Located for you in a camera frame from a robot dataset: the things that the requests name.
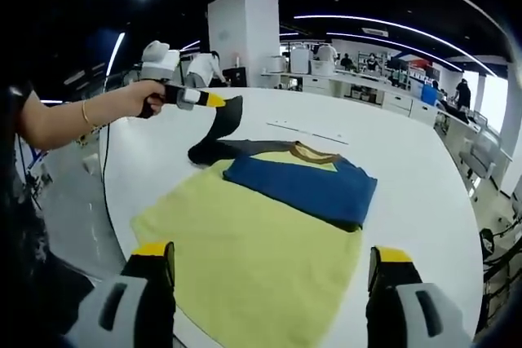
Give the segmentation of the person's left hand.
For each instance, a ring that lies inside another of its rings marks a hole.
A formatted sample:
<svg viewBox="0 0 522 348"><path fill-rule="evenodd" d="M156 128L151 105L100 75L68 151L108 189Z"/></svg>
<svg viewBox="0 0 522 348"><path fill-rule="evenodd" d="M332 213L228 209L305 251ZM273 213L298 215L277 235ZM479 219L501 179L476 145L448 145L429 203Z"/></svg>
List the person's left hand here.
<svg viewBox="0 0 522 348"><path fill-rule="evenodd" d="M95 125L107 125L123 117L138 117L143 102L152 93L161 94L163 85L154 81L137 81L128 86L103 93L90 100L85 108L86 115ZM161 112L163 103L149 98L154 111L153 116Z"/></svg>

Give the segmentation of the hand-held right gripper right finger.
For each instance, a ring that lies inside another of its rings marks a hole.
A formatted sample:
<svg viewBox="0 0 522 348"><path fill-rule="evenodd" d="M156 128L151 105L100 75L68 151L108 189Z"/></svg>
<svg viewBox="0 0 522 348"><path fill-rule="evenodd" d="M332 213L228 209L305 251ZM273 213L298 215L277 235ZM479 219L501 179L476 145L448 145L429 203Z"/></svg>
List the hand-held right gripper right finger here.
<svg viewBox="0 0 522 348"><path fill-rule="evenodd" d="M422 281L400 249L370 251L365 315L369 347L468 347L462 312L433 283Z"/></svg>

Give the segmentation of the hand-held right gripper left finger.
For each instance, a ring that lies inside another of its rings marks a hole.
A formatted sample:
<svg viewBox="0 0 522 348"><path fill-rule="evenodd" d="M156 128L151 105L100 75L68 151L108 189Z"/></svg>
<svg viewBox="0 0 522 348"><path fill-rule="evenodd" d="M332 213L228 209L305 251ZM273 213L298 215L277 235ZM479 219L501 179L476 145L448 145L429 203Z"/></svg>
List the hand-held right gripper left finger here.
<svg viewBox="0 0 522 348"><path fill-rule="evenodd" d="M120 274L82 300L67 347L172 347L175 315L175 245L137 248Z"/></svg>

